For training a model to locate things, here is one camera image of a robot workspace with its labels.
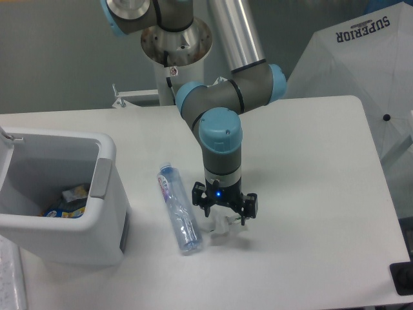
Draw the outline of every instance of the gray wall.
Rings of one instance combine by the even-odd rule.
[[[269,62],[289,75],[314,31],[361,15],[367,0],[250,1]],[[205,0],[195,15],[217,32]],[[0,113],[102,109],[118,91],[156,87],[140,33],[115,37],[99,0],[0,1]],[[221,43],[206,82],[229,77]]]

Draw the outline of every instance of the bottle cap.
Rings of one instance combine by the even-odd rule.
[[[159,170],[162,171],[162,169],[171,168],[171,167],[172,166],[171,166],[170,162],[167,161],[166,163],[163,163],[162,165],[159,166]]]

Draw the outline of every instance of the plastic bottle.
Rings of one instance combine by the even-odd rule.
[[[157,180],[168,207],[178,246],[183,253],[200,250],[201,231],[196,222],[192,205],[185,193],[179,171],[172,168],[170,163],[161,165],[160,170]]]

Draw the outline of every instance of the trash bin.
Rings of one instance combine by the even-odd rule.
[[[130,205],[106,134],[4,128],[0,134],[0,234],[53,262],[121,261]],[[62,191],[90,184],[79,218],[39,216]]]

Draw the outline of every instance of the white table surface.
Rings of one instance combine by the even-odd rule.
[[[241,116],[248,231],[204,235],[181,256],[156,174],[171,161],[187,193],[201,151],[175,107],[1,115],[1,126],[106,132],[132,207],[115,267],[22,251],[28,304],[47,309],[332,309],[413,301],[388,266],[408,260],[363,108],[354,97],[290,99]],[[195,208],[201,222],[207,221]]]

